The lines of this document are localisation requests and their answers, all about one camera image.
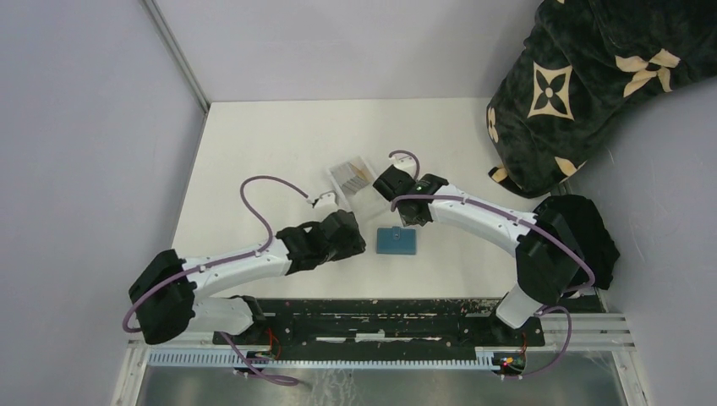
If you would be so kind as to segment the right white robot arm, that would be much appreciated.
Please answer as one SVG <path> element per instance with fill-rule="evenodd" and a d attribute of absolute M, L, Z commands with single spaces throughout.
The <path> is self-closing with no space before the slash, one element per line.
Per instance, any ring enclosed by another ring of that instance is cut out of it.
<path fill-rule="evenodd" d="M 517 281 L 493 310 L 490 338 L 509 345 L 529 318 L 596 279 L 563 214 L 515 211 L 472 196 L 434 174 L 416 179 L 390 166 L 373 183 L 404 225 L 429 222 L 460 228 L 503 249 L 516 262 Z"/>

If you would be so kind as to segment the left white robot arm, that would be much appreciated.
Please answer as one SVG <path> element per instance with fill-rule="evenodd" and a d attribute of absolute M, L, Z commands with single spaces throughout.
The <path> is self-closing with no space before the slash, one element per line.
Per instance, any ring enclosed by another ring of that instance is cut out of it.
<path fill-rule="evenodd" d="M 225 332 L 257 343 L 266 331 L 260 307 L 249 296 L 222 298 L 221 292 L 311 271 L 365 250 L 356 217 L 344 210 L 320 222 L 284 228 L 251 250 L 194 258 L 163 250 L 130 286 L 132 305 L 123 329 L 140 333 L 149 345 L 168 343 L 185 332 Z"/>

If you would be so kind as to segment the blue leather card holder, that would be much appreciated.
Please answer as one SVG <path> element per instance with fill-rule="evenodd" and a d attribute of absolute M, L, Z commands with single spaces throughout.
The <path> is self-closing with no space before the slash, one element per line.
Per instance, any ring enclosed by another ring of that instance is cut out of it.
<path fill-rule="evenodd" d="M 417 231 L 412 228 L 390 227 L 376 230 L 375 252 L 379 255 L 416 255 Z"/>

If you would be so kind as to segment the clear plastic card box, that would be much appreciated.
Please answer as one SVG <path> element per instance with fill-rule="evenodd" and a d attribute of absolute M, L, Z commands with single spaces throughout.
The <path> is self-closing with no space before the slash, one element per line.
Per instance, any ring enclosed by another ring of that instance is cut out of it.
<path fill-rule="evenodd" d="M 362 157 L 354 156 L 329 166 L 326 174 L 337 193 L 339 204 L 360 220 L 378 217 L 388 210 L 388 202 L 374 188 L 377 176 Z"/>

